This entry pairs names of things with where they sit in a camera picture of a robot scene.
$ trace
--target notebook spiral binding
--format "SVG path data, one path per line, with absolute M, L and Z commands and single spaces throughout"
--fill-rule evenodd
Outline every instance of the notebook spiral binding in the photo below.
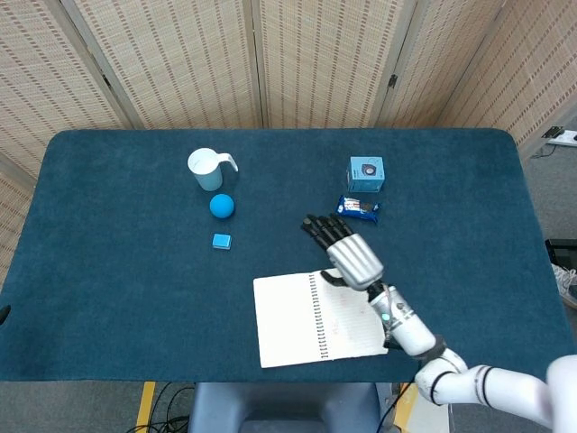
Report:
M 312 273 L 308 275 L 308 283 L 310 285 L 310 293 L 313 298 L 313 310 L 315 311 L 316 339 L 318 340 L 318 348 L 321 351 L 321 358 L 325 359 L 328 358 L 325 325 L 323 325 L 323 317 L 321 315 L 321 304 L 318 301 L 318 289 L 316 288 L 315 276 Z

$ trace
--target woven panel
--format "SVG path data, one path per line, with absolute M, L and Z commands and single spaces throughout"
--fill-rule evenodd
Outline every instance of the woven panel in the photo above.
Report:
M 510 2 L 502 13 L 439 124 L 498 127 L 522 147 L 577 94 L 577 4 Z
M 0 289 L 18 245 L 32 193 L 0 174 Z
M 260 0 L 270 126 L 369 126 L 402 5 Z
M 0 152 L 36 176 L 63 129 L 122 125 L 43 2 L 0 1 Z
M 146 127 L 258 125 L 241 0 L 76 3 Z
M 431 0 L 381 126 L 435 124 L 503 0 Z

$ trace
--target metal hinge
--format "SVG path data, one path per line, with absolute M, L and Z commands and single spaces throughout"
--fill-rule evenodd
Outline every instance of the metal hinge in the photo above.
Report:
M 112 88 L 110 85 L 110 81 L 108 81 L 108 77 L 105 74 L 102 74 L 102 79 L 105 81 L 106 85 Z
M 389 87 L 390 88 L 395 88 L 395 85 L 397 84 L 397 76 L 395 74 L 391 75 L 389 78 Z

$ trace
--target yellow tape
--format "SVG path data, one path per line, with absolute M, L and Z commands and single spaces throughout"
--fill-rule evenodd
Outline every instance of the yellow tape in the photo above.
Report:
M 408 385 L 404 383 L 404 386 L 401 387 L 401 390 L 404 390 Z M 417 401 L 418 397 L 418 388 L 413 383 L 409 385 L 409 389 L 405 392 L 405 394 L 400 398 L 397 403 L 397 408 L 395 409 L 395 420 L 393 423 L 401 429 L 403 433 L 408 432 L 408 419 L 411 416 L 411 411 L 413 410 L 413 406 L 415 406 L 415 401 Z
M 156 382 L 145 382 L 142 387 L 141 407 L 138 409 L 136 427 L 146 426 L 151 422 L 152 399 L 154 398 L 154 387 Z M 148 433 L 147 428 L 139 428 L 136 433 Z

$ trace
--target mug handle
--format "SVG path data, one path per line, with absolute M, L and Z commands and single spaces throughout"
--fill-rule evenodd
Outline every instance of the mug handle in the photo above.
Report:
M 230 153 L 219 153 L 216 157 L 218 158 L 218 162 L 229 162 L 233 166 L 233 170 L 238 171 L 238 165 L 236 165 Z

